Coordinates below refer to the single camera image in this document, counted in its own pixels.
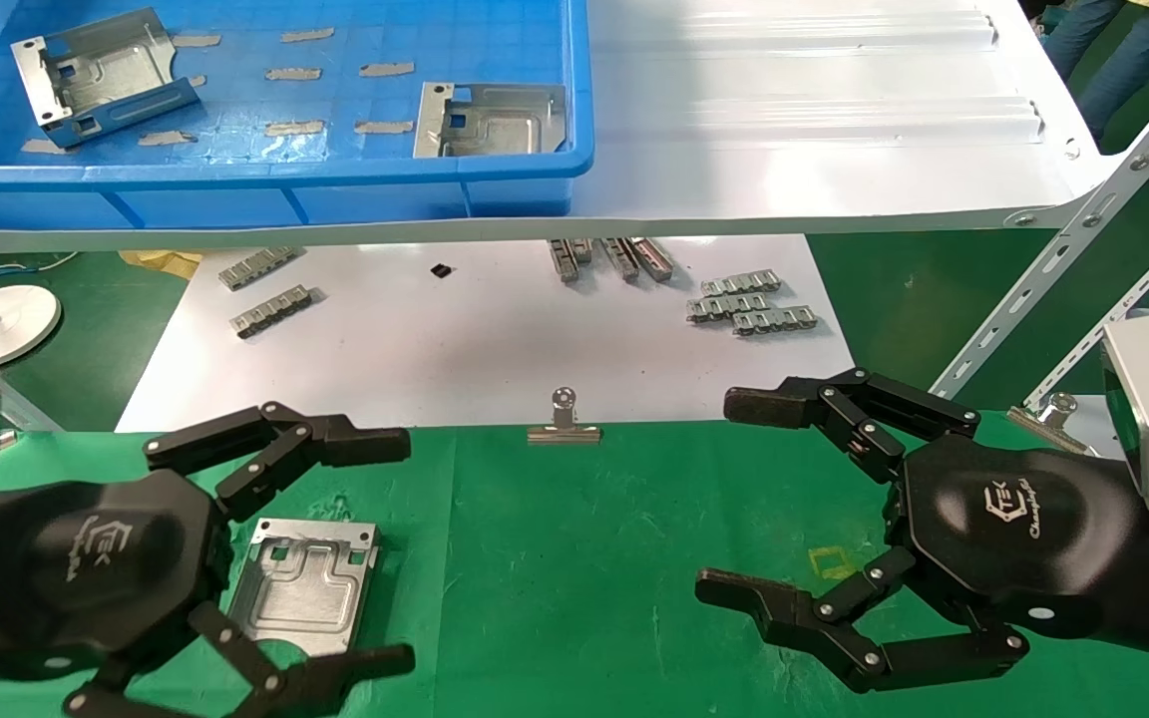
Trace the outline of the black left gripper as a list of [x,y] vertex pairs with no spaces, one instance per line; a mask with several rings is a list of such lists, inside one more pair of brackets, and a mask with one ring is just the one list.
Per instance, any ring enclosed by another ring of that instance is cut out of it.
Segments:
[[356,684],[414,671],[407,642],[277,667],[211,603],[231,561],[228,517],[173,470],[0,491],[0,680],[108,662],[68,696],[65,715],[187,717],[125,689],[196,633],[250,687],[229,717],[333,717]]

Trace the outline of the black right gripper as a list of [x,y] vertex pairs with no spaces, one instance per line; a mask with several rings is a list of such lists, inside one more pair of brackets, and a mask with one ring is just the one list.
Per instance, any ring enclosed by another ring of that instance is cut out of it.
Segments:
[[[1149,509],[1123,461],[976,443],[976,410],[858,366],[728,388],[722,410],[746,426],[818,429],[877,485],[903,468],[908,549],[820,599],[793,582],[699,572],[696,599],[747,613],[766,644],[810,654],[858,694],[1002,675],[1030,651],[1004,623],[1149,651]],[[890,429],[931,443],[907,455]],[[967,632],[863,636],[856,623],[904,582]]]

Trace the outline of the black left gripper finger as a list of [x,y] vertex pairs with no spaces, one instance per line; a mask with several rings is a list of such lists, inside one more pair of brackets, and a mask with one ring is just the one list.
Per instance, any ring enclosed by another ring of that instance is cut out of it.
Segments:
[[250,406],[152,438],[148,468],[180,476],[247,458],[215,486],[215,503],[246,522],[311,468],[368,468],[410,460],[406,429],[356,429],[342,414],[304,415],[279,403]]

